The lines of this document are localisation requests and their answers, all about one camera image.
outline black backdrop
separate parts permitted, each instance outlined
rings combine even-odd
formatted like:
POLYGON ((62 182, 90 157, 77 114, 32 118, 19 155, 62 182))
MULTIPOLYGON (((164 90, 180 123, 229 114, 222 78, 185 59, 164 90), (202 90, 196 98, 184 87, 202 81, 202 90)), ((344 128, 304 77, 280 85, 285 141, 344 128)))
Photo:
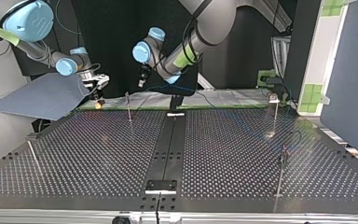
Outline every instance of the black backdrop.
MULTIPOLYGON (((164 44, 166 51, 171 52, 180 44, 182 33, 191 17, 178 1, 73 0, 72 2, 91 59, 95 63, 100 63, 102 65, 100 71, 111 77, 108 87, 104 89, 106 98, 122 96, 125 91, 136 92, 151 87, 166 86, 160 76, 154 74, 145 88, 139 89, 137 84, 140 64, 132 58, 131 52, 152 26, 160 27, 166 32, 167 38, 164 44)), ((296 0, 282 0, 281 4, 293 20, 296 0)), ((205 60, 200 67, 202 73, 207 72, 205 68, 208 67, 214 71, 220 69, 225 73, 217 74, 220 78, 217 82, 222 83, 218 85, 219 88, 253 88, 256 84, 257 71, 273 67, 270 51, 271 24, 252 8, 245 7, 239 10, 237 19, 240 21, 236 21, 233 31, 222 45, 228 48, 226 55, 230 63, 223 64, 223 68, 213 68, 216 62, 205 60), (245 54, 246 63, 251 66, 243 65, 245 59, 242 58, 245 54)), ((195 90, 198 71, 199 67, 193 66, 175 85, 195 90)), ((215 76, 204 75, 210 76, 212 80, 216 79, 215 76)), ((172 87, 154 90, 169 94, 194 93, 172 87)))

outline robot end effector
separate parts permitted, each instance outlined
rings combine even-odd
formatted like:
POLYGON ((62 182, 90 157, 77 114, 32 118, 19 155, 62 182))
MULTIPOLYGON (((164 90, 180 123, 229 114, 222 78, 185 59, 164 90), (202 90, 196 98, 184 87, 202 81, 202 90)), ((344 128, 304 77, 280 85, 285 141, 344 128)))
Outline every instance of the robot end effector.
POLYGON ((11 32, 19 41, 17 48, 29 58, 55 67, 63 76, 78 73, 91 91, 91 100, 102 100, 101 89, 109 81, 105 75, 97 75, 85 48, 72 49, 71 55, 51 50, 43 39, 53 27, 51 7, 41 0, 0 1, 0 29, 11 32))
POLYGON ((200 55, 209 47, 220 44, 234 25, 237 13, 237 1, 231 0, 179 0, 191 13, 196 27, 187 34, 187 25, 183 42, 171 55, 162 51, 165 41, 163 30, 153 27, 148 36, 139 42, 132 51, 134 59, 142 63, 139 87, 143 87, 152 71, 156 71, 169 84, 176 82, 183 70, 195 64, 200 55))

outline table surface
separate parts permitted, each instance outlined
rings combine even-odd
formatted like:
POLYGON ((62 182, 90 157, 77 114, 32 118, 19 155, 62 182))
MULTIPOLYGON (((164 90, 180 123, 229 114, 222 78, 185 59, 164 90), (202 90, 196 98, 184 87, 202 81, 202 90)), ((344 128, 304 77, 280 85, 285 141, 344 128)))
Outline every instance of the table surface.
POLYGON ((0 160, 0 209, 358 214, 358 160, 292 112, 78 111, 0 160))

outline gray cloth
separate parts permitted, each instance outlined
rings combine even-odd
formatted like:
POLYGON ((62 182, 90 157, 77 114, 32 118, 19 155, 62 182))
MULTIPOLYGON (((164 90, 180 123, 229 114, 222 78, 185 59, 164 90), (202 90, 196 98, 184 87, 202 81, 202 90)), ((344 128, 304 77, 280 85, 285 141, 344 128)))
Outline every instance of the gray cloth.
POLYGON ((79 76, 46 74, 0 100, 0 112, 57 120, 75 109, 89 91, 79 76))

